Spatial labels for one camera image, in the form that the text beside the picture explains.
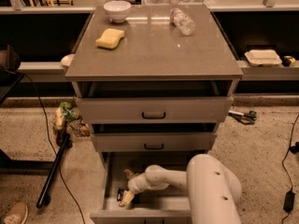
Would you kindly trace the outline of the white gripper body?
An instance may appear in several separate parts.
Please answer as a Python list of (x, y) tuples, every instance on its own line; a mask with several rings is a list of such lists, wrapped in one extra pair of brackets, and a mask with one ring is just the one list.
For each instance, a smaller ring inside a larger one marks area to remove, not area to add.
[(128, 189), (133, 194), (139, 194), (150, 188), (150, 183), (144, 174), (131, 174), (128, 177)]

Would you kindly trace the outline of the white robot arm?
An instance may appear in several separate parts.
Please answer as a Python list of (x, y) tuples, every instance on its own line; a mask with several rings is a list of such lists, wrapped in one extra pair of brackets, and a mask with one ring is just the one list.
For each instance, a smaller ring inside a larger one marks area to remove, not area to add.
[(119, 207), (126, 207), (146, 190), (167, 189), (169, 186), (188, 193), (192, 224), (241, 224), (235, 204), (242, 187), (236, 175), (208, 154), (192, 157), (185, 171), (165, 169), (152, 164), (144, 173), (126, 169), (128, 189)]

